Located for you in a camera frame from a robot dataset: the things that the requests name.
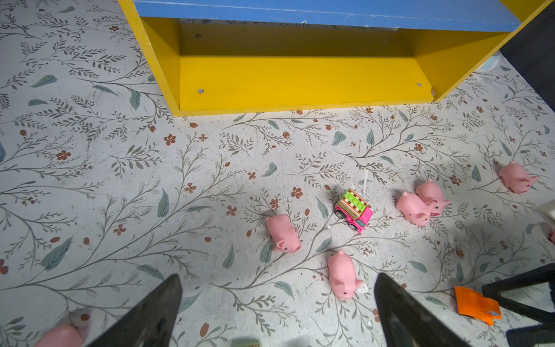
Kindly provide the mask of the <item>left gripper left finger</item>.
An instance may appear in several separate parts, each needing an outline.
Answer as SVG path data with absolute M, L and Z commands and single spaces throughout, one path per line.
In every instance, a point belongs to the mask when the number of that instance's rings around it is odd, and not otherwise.
M 181 300 L 181 281 L 173 274 L 90 345 L 166 347 L 170 344 Z

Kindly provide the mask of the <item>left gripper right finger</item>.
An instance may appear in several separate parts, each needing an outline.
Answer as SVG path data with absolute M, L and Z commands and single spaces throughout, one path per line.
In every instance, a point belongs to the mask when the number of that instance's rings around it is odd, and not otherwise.
M 377 276 L 374 298 L 388 346 L 468 345 L 385 273 Z

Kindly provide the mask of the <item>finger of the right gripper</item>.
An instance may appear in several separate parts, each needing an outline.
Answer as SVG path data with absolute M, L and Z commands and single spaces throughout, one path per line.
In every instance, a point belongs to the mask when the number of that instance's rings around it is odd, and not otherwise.
M 554 264 L 482 286 L 504 309 L 540 323 L 554 323 Z
M 534 347 L 554 344 L 554 324 L 530 326 L 507 331 L 510 347 Z

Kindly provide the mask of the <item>orange yellow toy car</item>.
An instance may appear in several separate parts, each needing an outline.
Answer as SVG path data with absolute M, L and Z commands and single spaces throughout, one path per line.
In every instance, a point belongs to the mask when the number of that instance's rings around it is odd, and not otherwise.
M 456 286 L 455 299 L 459 315 L 480 320 L 489 326 L 493 326 L 495 320 L 502 318 L 499 303 L 477 291 Z

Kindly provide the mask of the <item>pink truck green striped top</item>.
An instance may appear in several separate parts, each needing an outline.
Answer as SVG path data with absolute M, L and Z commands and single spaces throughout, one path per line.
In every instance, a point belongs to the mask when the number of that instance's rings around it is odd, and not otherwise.
M 344 219 L 348 227 L 361 234 L 373 216 L 370 205 L 354 190 L 348 189 L 334 207 L 335 215 Z

